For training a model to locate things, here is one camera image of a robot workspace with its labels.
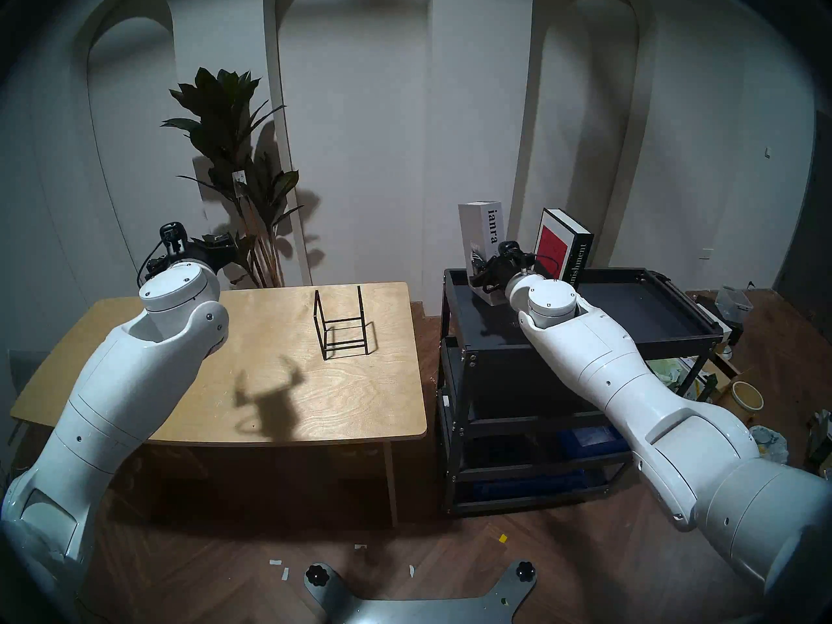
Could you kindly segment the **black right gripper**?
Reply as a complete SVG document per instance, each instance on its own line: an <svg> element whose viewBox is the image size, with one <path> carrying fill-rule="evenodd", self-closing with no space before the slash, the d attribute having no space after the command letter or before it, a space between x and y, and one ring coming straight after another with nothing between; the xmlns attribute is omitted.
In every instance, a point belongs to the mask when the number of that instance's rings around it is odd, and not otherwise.
<svg viewBox="0 0 832 624"><path fill-rule="evenodd" d="M474 272L471 287L483 293L505 290L514 275L528 272L531 267L531 254L498 254L487 260L473 246L468 250L468 271Z"/></svg>

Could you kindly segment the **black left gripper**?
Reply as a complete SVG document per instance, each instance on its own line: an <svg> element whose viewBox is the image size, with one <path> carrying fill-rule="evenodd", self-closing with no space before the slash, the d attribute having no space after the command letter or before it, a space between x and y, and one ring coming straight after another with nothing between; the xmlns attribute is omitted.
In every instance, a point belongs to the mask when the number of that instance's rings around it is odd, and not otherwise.
<svg viewBox="0 0 832 624"><path fill-rule="evenodd" d="M238 261L238 249L230 234L203 235L202 239L186 241L186 259L197 260L207 265L213 273Z"/></svg>

